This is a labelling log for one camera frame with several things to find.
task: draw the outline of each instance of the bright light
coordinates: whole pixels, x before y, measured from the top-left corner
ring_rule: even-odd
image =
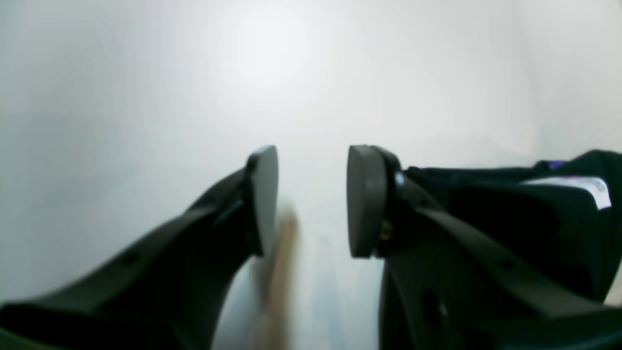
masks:
[[[249,6],[231,21],[227,66],[238,88],[279,89],[309,59],[309,29],[301,14],[280,6]]]

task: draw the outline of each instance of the black fabric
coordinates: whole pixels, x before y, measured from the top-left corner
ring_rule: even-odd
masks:
[[[622,258],[622,155],[590,151],[555,169],[409,168],[409,178],[452,215],[474,225],[557,283],[604,301]],[[559,176],[596,176],[612,206],[598,210],[586,190],[527,186]]]

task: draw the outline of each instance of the black plastic arm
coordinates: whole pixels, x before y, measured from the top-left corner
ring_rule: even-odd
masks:
[[[208,349],[236,272],[271,249],[277,183],[276,149],[261,148],[84,279],[4,305],[0,345],[11,337],[54,349]]]
[[[354,257],[385,259],[383,349],[614,349],[622,311],[551,281],[447,213],[395,155],[352,146],[348,216]]]

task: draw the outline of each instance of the white background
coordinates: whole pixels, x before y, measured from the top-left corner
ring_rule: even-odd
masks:
[[[281,250],[240,271],[214,348],[374,349],[348,146],[454,167],[622,151],[621,92],[613,0],[3,0],[0,301],[88,273],[275,144]]]

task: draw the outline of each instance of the white surface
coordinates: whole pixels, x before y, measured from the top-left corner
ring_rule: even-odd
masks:
[[[544,179],[535,179],[522,182],[525,185],[532,186],[565,186],[582,189],[588,192],[594,200],[594,205],[598,210],[611,207],[611,197],[609,196],[609,188],[607,183],[600,177],[596,176],[556,176],[545,177]]]
[[[579,10],[543,17],[560,1],[5,0],[0,301],[87,273],[270,143],[284,246],[271,285],[265,263],[240,271],[214,348],[374,349],[381,263],[349,256],[348,146],[419,166],[619,146],[557,134],[620,111],[619,4],[582,4],[574,31]],[[608,104],[566,107],[583,94]]]

